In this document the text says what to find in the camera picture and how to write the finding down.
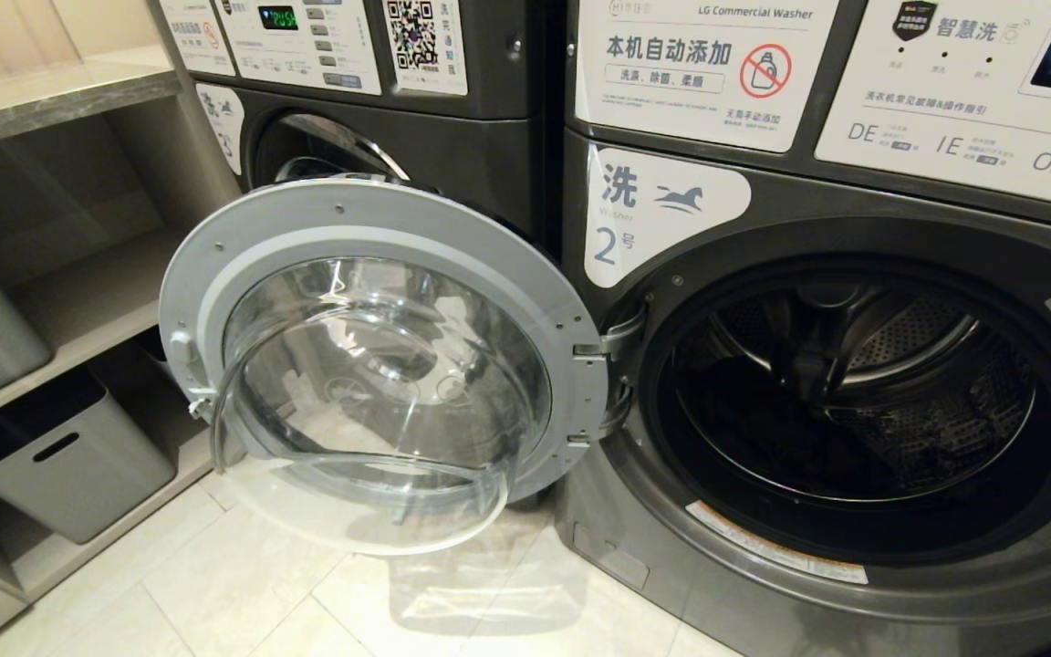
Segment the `lg commercial washer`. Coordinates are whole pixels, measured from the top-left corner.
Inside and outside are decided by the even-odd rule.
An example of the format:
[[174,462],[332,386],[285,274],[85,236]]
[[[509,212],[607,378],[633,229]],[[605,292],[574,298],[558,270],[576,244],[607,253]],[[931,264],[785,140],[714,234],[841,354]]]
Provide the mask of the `lg commercial washer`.
[[242,190],[383,173],[479,205],[557,254],[562,3],[159,8]]
[[1051,645],[1051,3],[795,4],[572,8],[562,270],[376,171],[205,220],[162,338],[231,487],[400,554],[563,478],[743,653]]

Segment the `tile floor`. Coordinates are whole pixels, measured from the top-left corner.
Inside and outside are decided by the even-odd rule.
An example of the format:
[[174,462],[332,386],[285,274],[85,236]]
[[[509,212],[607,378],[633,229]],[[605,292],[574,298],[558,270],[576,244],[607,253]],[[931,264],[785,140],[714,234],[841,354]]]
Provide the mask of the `tile floor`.
[[0,657],[739,657],[566,550],[549,510],[374,558],[291,536],[215,475],[0,632]]

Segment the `shield logo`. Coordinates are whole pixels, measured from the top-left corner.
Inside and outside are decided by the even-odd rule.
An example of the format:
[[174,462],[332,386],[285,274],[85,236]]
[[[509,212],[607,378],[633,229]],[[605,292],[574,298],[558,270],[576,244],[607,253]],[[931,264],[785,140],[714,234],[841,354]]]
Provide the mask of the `shield logo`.
[[930,18],[934,16],[934,3],[926,3],[924,0],[902,3],[898,7],[898,17],[894,17],[891,29],[902,41],[910,41],[912,38],[922,37],[930,29]]

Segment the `horse logo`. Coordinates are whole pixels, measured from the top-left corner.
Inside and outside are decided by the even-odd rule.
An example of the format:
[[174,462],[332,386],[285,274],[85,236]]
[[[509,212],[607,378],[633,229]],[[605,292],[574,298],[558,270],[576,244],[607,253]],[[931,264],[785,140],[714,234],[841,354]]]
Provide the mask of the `horse logo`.
[[700,187],[693,187],[692,190],[684,191],[682,194],[679,191],[672,191],[668,187],[663,187],[662,184],[658,188],[667,192],[663,197],[655,199],[655,203],[660,204],[660,207],[687,213],[701,211],[700,205],[696,204],[697,199],[704,198],[704,190],[701,190]]

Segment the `open washer door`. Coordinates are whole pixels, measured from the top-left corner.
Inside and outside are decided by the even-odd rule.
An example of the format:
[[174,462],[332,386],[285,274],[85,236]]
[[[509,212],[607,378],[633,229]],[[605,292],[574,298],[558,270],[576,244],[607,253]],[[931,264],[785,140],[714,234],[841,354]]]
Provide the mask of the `open washer door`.
[[213,213],[164,275],[160,325],[218,472],[355,552],[461,542],[610,430],[604,342],[557,267],[379,176],[276,184]]

